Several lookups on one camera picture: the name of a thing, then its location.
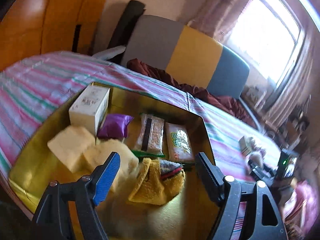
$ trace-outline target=dark red blanket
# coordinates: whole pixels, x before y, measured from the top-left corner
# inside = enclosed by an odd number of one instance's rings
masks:
[[[247,123],[256,129],[256,125],[247,111],[243,108],[241,103],[229,96],[216,97],[211,95],[206,89],[197,86],[190,86],[188,84],[179,84],[171,75],[166,71],[151,67],[138,59],[129,60],[127,68],[143,74],[148,77],[160,80],[168,85],[171,85],[179,90],[190,93],[193,97],[199,98],[202,101],[213,105],[228,114],[240,119],[242,122]]]

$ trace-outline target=blue clamp jaw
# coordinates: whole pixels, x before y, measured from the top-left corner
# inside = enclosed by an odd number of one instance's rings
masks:
[[[103,201],[120,168],[120,156],[112,152],[103,165],[78,181],[60,184],[51,182],[32,220],[30,240],[76,240],[68,201],[76,203],[78,219],[85,240],[107,240],[95,207]]]

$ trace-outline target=orange wardrobe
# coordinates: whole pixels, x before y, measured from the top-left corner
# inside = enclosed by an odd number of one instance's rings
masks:
[[[0,71],[57,50],[88,54],[105,0],[16,0],[0,22]]]

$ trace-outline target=cardboard box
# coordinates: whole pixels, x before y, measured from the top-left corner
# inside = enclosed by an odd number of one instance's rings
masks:
[[[244,156],[249,155],[252,152],[252,148],[251,146],[247,143],[247,138],[245,136],[243,136],[240,140],[239,140],[239,146],[241,149],[241,152]]]
[[[70,123],[83,126],[94,136],[108,107],[110,88],[88,86],[69,109]]]

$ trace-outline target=striped bedsheet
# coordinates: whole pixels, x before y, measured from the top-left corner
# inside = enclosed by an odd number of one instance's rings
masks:
[[[8,173],[36,129],[66,102],[92,82],[134,91],[178,106],[203,117],[216,165],[225,175],[252,181],[245,171],[238,141],[255,135],[267,149],[265,161],[276,166],[277,146],[233,116],[190,94],[122,66],[71,52],[54,52],[26,58],[0,73],[0,182],[23,208],[7,184]],[[244,216],[241,204],[231,239],[237,239]]]

